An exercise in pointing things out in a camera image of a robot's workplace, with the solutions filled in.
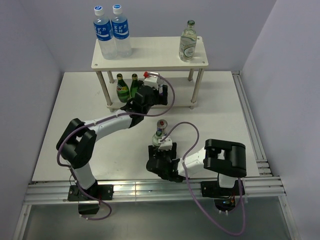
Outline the green glass bottle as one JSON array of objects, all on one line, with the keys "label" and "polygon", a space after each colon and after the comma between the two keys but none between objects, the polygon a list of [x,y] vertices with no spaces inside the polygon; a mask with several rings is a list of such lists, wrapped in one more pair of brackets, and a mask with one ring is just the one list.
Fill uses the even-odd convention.
[{"label": "green glass bottle", "polygon": [[132,82],[130,85],[130,96],[133,99],[135,97],[135,94],[138,88],[143,84],[143,81],[139,80],[138,75],[136,73],[132,74],[131,79],[132,79]]},{"label": "green glass bottle", "polygon": [[131,98],[129,87],[124,81],[123,75],[121,73],[118,73],[116,77],[117,77],[117,86],[116,86],[117,97],[120,100],[120,102],[127,103]]}]

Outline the clear glass bottle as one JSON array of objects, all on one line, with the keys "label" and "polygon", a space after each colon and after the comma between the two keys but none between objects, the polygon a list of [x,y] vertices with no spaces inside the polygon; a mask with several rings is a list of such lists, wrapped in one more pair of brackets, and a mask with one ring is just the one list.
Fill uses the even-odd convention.
[{"label": "clear glass bottle", "polygon": [[157,130],[152,137],[152,145],[155,147],[159,147],[161,145],[162,137],[163,137],[162,131]]},{"label": "clear glass bottle", "polygon": [[186,62],[193,58],[197,44],[195,21],[188,20],[187,27],[183,30],[179,43],[179,58]]}]

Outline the red silver can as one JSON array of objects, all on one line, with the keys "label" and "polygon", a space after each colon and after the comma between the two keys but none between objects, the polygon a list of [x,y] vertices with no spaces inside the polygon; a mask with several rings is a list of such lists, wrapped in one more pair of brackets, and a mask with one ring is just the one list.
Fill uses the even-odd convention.
[{"label": "red silver can", "polygon": [[156,123],[156,130],[160,131],[163,136],[167,134],[168,122],[165,119],[160,119]]}]

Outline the blue silver can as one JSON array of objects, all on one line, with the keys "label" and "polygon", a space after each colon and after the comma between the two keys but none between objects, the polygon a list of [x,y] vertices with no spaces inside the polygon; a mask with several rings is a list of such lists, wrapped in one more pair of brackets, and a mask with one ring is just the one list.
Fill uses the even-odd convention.
[{"label": "blue silver can", "polygon": [[163,84],[159,86],[158,93],[160,96],[163,96],[163,94],[164,94],[164,85]]}]

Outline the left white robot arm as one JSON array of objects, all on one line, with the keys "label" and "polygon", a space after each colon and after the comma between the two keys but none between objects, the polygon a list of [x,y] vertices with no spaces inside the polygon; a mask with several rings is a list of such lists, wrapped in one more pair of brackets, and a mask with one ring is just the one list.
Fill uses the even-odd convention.
[{"label": "left white robot arm", "polygon": [[135,127],[145,117],[154,117],[148,114],[151,107],[167,104],[168,85],[153,88],[143,83],[134,98],[114,114],[91,121],[74,118],[69,122],[56,144],[56,161],[59,166],[70,170],[82,197],[91,200],[98,193],[98,181],[89,164],[96,142],[117,131]]}]

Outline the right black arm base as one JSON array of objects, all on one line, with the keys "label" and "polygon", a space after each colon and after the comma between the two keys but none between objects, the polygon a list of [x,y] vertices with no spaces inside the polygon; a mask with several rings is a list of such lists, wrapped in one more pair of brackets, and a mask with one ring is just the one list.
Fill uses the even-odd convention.
[{"label": "right black arm base", "polygon": [[238,180],[235,181],[234,187],[232,188],[220,187],[217,180],[201,181],[200,187],[201,187],[201,195],[204,198],[221,199],[221,198],[240,195]]}]

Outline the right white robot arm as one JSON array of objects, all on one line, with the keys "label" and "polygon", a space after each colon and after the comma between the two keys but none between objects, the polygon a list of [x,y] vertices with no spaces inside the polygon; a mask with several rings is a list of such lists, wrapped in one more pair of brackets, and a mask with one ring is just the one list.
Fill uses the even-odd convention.
[{"label": "right white robot arm", "polygon": [[181,183],[203,170],[217,173],[217,191],[229,194],[238,178],[247,176],[246,146],[239,142],[207,139],[205,145],[184,160],[177,157],[177,143],[148,146],[146,170],[163,180]]}]

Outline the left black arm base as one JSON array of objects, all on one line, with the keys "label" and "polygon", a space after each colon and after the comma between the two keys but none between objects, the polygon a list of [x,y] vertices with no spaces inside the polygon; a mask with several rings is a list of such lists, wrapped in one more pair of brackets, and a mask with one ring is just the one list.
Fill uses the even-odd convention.
[{"label": "left black arm base", "polygon": [[[98,184],[96,190],[93,193],[88,193],[92,197],[103,200],[110,201],[113,198],[114,186],[112,184]],[[68,202],[81,202],[81,201],[92,201],[91,198],[84,195],[76,185],[69,187],[69,193],[67,196]]]}]

